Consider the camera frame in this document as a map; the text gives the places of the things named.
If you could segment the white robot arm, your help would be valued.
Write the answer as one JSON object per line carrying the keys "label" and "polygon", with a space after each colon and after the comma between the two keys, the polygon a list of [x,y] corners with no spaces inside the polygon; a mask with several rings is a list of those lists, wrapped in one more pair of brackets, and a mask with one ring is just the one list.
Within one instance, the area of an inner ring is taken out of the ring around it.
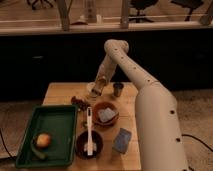
{"label": "white robot arm", "polygon": [[128,55],[124,40],[107,40],[90,95],[97,97],[119,65],[138,90],[135,117],[142,171],[189,171],[177,114],[177,101],[155,77]]}

